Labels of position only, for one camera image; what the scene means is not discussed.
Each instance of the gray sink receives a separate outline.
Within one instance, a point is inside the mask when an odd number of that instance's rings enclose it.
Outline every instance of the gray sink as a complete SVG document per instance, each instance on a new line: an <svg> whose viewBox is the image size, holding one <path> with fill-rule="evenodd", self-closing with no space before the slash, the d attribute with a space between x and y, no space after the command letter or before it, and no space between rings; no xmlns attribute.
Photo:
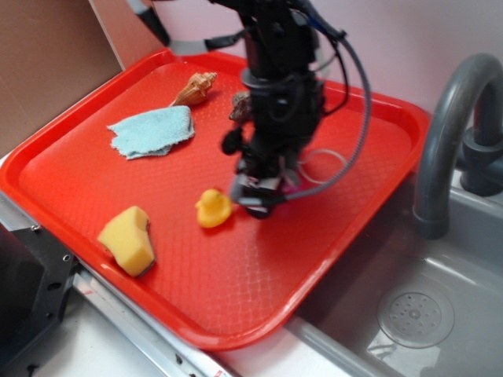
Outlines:
<svg viewBox="0 0 503 377"><path fill-rule="evenodd" d="M297 316L369 375L503 375L503 206L452 188L450 231L430 241L412 202L411 179Z"/></svg>

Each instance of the yellow sponge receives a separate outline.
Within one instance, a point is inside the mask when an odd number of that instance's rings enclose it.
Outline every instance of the yellow sponge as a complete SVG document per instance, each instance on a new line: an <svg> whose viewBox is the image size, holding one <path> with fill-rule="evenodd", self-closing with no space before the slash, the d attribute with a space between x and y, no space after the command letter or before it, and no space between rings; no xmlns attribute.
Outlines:
<svg viewBox="0 0 503 377"><path fill-rule="evenodd" d="M97 238L131 276L142 274L156 258L147 233L148 222L149 216L133 206L115 216Z"/></svg>

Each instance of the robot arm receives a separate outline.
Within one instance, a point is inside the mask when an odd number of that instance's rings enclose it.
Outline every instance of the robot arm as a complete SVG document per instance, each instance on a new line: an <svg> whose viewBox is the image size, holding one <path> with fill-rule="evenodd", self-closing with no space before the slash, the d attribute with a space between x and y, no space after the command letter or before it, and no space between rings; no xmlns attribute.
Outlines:
<svg viewBox="0 0 503 377"><path fill-rule="evenodd" d="M155 22L141 15L152 10L138 6L141 0L127 1L162 40L164 29L156 31ZM222 150L228 155L241 153L231 188L232 199L245 206L251 215L266 218L277 204L316 194L335 184L352 168L362 150L369 125L369 83L358 56L345 39L345 33L325 22L309 0L208 1L236 11L244 26L243 31L198 42L168 38L167 46L177 55L191 55L231 46L244 38L248 67L241 79L249 89L251 119L255 129L251 139L244 141L241 135L243 124L238 123L224 138ZM296 174L299 156L312 139L321 119L342 107L347 99L346 95L343 103L329 112L324 109L323 82L310 70L318 48L317 32L330 41L347 89L339 44L355 62L365 92L362 130L352 156L332 179L318 187L284 195L284 185L299 182Z"/></svg>

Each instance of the seashell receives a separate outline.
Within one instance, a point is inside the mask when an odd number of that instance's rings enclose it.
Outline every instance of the seashell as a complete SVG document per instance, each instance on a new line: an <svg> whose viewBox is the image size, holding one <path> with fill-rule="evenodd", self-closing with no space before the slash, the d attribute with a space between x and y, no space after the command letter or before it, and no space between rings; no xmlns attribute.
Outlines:
<svg viewBox="0 0 503 377"><path fill-rule="evenodd" d="M233 95L233 110L229 119L236 123L244 123L252 118L252 98L250 92L237 92Z"/></svg>
<svg viewBox="0 0 503 377"><path fill-rule="evenodd" d="M207 100L207 92L217 78L215 72L196 73L191 76L189 83L176 96L171 106L192 106Z"/></svg>

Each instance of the tray rim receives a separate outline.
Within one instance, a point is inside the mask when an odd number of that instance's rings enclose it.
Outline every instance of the tray rim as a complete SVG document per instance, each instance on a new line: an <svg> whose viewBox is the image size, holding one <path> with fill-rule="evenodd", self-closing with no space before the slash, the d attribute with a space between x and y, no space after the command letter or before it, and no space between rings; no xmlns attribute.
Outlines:
<svg viewBox="0 0 503 377"><path fill-rule="evenodd" d="M124 89L134 85L154 69L157 69L165 64L171 64L179 61L187 61L194 64L199 62L200 65L204 65L205 67L208 65L211 66L212 64L225 63L229 66L229 70L227 70L228 66L226 66L226 70L234 74L237 74L240 70L242 70L245 62L244 58L235 57L221 52L212 52L204 55L203 57L176 57L169 49L161 49L148 55L128 68L126 71L119 73L116 77L99 87L93 93L84 97L81 101L70 107L66 112L56 117L40 131L33 134L15 148L0 167L0 190L17 203L17 205L19 205L23 210L29 213L35 220L39 221L39 219L44 219L44 221L41 221L41 224L47 227L49 231L51 231L71 250L74 250L76 246L82 247L86 244L90 247L92 243L89 240L86 240L85 237L80 236L78 233L72 234L69 232L68 229L58 222L55 215L50 213L50 210L45 210L42 203L38 203L23 191L23 189L17 184L20 172L32 158L36 157L55 141L59 140L59 138L79 126L84 119L101 108L104 105L103 98L106 99L106 104L113 98L119 96ZM343 91L343 85L337 82L325 82L325 87L327 91L336 91L341 93ZM362 106L362 103L362 90L351 87L351 101L349 106L358 107ZM406 132L411 140L412 148L408 156L394 169L393 173L390 174L385 183L374 193L373 197L364 206L363 210L360 211L355 218L351 219L348 227L346 227L338 237L338 239L343 237L345 239L344 243L338 243L339 249L345 249L349 246L352 240L363 229L365 223L370 220L370 218L387 201L389 196L392 195L396 187L398 187L398 185L411 171L414 171L417 168L417 163L426 138L427 125L429 124L430 117L424 110L418 108L414 104L378 93L373 93L372 103L373 118L386 120L395 124L398 121L400 123L405 123L400 125L400 127L406 129ZM389 112L390 108L394 110L392 116ZM359 223L357 229L354 227L354 223L356 222ZM333 250L333 252L334 254L340 253L340 251L336 250ZM279 312L275 311L271 314L270 319L266 323L260 324L255 328L251 328L244 332L229 334L226 338L223 338L221 335L208 332L174 306L171 306L171 311L177 313L178 317L170 316L168 324L165 320L162 320L163 317L165 317L163 313L161 313L163 310L159 308L158 301L153 297L148 296L148 299L143 301L141 306L163 325L169 327L179 336L202 349L232 350L241 348L242 346L259 341L286 322L289 315L292 314L295 308L300 304L300 299L306 297L309 291L334 263L336 263L336 259L328 266L316 265L313 268L313 272L316 271L317 273L311 273L309 275L315 277L311 277L310 279L303 281L302 287L297 290L294 295L288 296L288 302L283 306L283 310ZM122 284L120 282L110 279L110 276L106 273L106 271L96 269L96 272L102 278L114 284L128 297L130 297L130 295L139 295L142 293L142 291L134 291L135 289L138 289L135 284L128 287L128 290L133 287L133 292L127 293L121 288Z"/></svg>

